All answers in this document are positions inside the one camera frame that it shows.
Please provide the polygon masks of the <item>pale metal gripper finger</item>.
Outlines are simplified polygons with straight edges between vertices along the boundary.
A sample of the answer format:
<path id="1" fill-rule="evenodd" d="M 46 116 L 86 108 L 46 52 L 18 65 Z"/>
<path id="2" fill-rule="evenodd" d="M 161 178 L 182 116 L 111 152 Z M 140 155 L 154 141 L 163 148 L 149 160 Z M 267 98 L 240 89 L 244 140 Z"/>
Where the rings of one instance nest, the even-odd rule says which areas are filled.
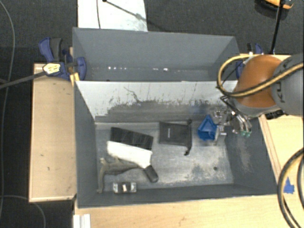
<path id="1" fill-rule="evenodd" d="M 225 111 L 216 110 L 212 113 L 212 120 L 216 125 L 223 125 L 225 122 Z"/>
<path id="2" fill-rule="evenodd" d="M 225 131 L 225 126 L 218 125 L 217 126 L 217 130 L 216 130 L 214 144 L 216 146 L 223 146 L 223 145 L 225 145 L 225 138 L 226 138 L 226 136 L 227 136 L 227 133 Z"/>

